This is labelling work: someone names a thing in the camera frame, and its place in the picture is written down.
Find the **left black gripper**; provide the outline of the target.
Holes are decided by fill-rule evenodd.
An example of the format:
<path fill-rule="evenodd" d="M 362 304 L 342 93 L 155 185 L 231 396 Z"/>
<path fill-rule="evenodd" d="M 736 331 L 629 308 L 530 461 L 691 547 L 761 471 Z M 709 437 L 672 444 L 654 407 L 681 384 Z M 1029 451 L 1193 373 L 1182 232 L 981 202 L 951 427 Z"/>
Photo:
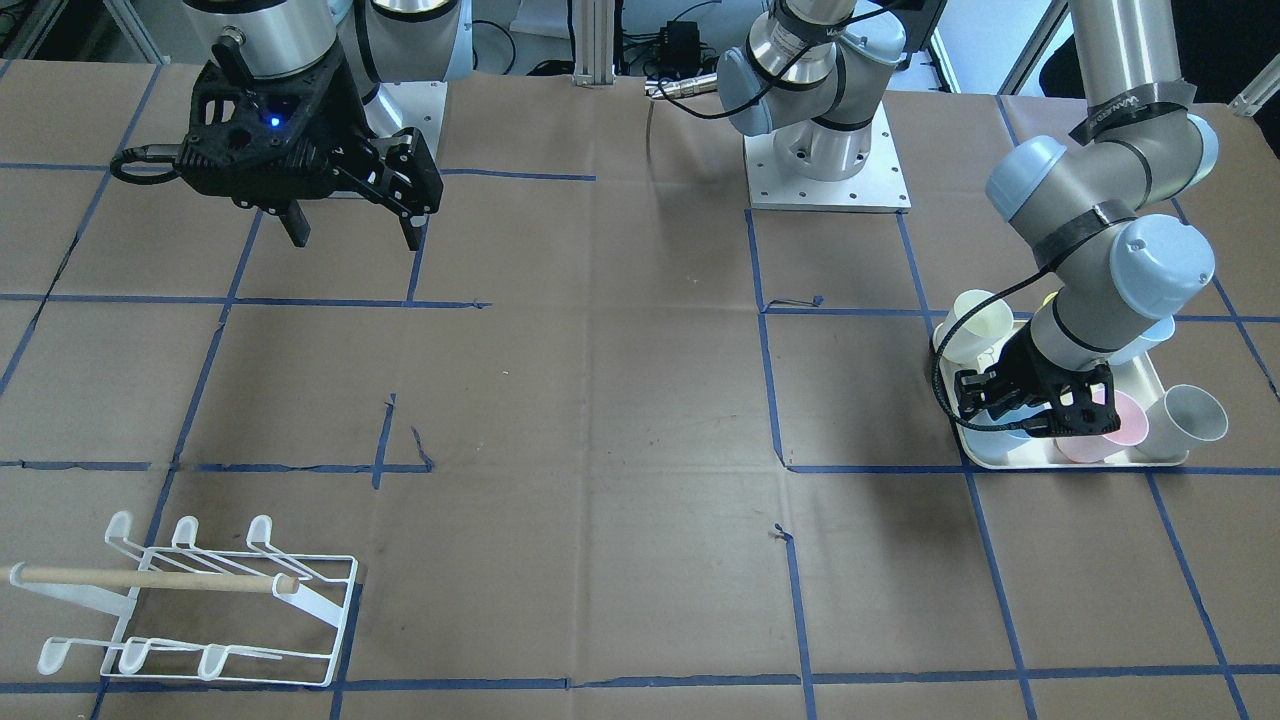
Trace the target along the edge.
<path fill-rule="evenodd" d="M 1103 361 L 1088 361 L 1083 370 L 1100 363 Z M 960 370 L 955 373 L 954 389 L 957 395 L 957 415 L 964 421 L 970 421 L 978 414 L 987 413 L 996 420 L 1015 409 L 1047 404 L 1041 391 L 1044 388 L 1051 365 L 1061 368 L 1051 363 L 1034 346 L 1030 331 L 1025 327 L 1021 328 L 1005 343 L 998 361 L 987 372 Z M 1004 428 L 1025 430 L 1030 418 L 1018 423 L 1005 423 Z"/>

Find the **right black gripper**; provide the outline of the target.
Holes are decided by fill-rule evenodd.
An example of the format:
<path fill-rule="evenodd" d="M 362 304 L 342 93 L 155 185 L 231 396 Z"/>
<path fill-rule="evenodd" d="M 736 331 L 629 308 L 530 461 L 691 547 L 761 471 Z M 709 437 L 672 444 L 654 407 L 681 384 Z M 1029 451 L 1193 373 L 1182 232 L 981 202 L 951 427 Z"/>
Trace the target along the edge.
<path fill-rule="evenodd" d="M 198 193 L 278 211 L 297 249 L 311 233 L 297 200 L 353 192 L 392 211 L 417 252 L 444 190 L 420 129 L 372 138 L 339 45 L 275 79 L 251 76 L 239 46 L 212 46 L 192 92 L 180 178 Z"/>

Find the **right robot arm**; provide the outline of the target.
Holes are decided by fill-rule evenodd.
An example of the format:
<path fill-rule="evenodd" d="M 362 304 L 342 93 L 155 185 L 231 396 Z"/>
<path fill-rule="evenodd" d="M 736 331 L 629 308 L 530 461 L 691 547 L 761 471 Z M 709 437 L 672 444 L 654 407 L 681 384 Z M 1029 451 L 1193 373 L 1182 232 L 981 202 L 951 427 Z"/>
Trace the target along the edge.
<path fill-rule="evenodd" d="M 195 191 L 279 218 L 307 243 L 305 200 L 355 193 L 388 209 L 411 250 L 442 202 L 420 128 L 379 129 L 379 90 L 474 68 L 466 1 L 187 1 L 210 47 L 173 163 Z"/>

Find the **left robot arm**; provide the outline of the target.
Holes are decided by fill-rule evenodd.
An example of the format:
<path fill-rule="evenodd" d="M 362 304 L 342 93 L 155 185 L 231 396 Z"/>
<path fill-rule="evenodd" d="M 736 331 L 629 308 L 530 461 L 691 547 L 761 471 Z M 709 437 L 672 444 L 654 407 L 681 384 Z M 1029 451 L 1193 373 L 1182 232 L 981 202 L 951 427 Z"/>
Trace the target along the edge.
<path fill-rule="evenodd" d="M 1019 143 L 986 193 L 1027 242 L 1053 300 L 984 372 L 946 380 L 934 396 L 951 421 L 1034 438 L 1101 436 L 1121 425 L 1110 359 L 1176 314 L 1213 277 L 1201 232 L 1149 205 L 1203 179 L 1219 140 L 1190 113 L 1166 1 L 1071 1 L 1088 102 L 1073 146 L 1048 136 Z M 744 136 L 795 145 L 797 168 L 823 181 L 858 172 L 832 143 L 864 147 L 887 83 L 905 53 L 890 6 L 773 1 L 748 37 L 716 63 L 722 114 Z"/>

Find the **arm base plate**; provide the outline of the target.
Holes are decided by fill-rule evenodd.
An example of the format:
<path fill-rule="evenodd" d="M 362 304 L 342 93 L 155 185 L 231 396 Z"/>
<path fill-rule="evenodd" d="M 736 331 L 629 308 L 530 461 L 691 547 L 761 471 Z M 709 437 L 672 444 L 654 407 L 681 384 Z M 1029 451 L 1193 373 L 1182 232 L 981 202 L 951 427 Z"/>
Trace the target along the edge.
<path fill-rule="evenodd" d="M 750 206 L 782 211 L 908 211 L 913 201 L 879 105 L 872 123 L 844 132 L 814 120 L 746 137 Z"/>
<path fill-rule="evenodd" d="M 448 83 L 443 81 L 383 83 L 364 108 L 365 127 L 355 127 L 353 146 L 370 145 L 372 158 L 384 160 L 398 177 L 425 190 L 420 168 L 438 154 Z"/>

